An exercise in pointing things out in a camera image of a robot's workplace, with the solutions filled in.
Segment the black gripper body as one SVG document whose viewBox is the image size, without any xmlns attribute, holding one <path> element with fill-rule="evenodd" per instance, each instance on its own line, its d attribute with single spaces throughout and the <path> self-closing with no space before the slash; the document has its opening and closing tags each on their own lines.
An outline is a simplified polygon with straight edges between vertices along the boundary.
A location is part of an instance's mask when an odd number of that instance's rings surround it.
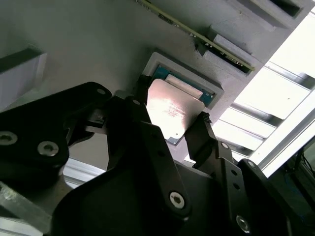
<svg viewBox="0 0 315 236">
<path fill-rule="evenodd" d="M 171 159 L 124 163 L 75 188 L 53 214 L 54 236 L 236 235 L 225 190 L 238 169 L 215 160 L 209 174 Z"/>
</svg>

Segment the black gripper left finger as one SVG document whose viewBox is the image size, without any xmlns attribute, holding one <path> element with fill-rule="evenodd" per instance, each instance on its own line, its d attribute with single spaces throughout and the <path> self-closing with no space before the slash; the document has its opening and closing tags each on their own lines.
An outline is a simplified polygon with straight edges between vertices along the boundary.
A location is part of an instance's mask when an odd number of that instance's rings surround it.
<svg viewBox="0 0 315 236">
<path fill-rule="evenodd" d="M 98 132 L 107 135 L 109 170 L 127 162 L 173 160 L 146 109 L 150 81 L 141 76 L 126 98 L 88 82 L 1 113 L 1 180 L 25 192 L 46 188 L 60 177 L 69 148 Z"/>
</svg>

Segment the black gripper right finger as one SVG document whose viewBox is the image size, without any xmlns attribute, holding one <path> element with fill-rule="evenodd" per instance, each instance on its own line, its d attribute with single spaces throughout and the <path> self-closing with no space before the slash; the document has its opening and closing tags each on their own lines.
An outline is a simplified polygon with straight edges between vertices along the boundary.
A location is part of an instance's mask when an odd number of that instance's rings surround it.
<svg viewBox="0 0 315 236">
<path fill-rule="evenodd" d="M 193 168 L 215 183 L 213 223 L 221 236 L 296 236 L 289 205 L 253 162 L 234 163 L 231 149 L 218 140 L 209 114 L 201 112 L 185 132 Z"/>
</svg>

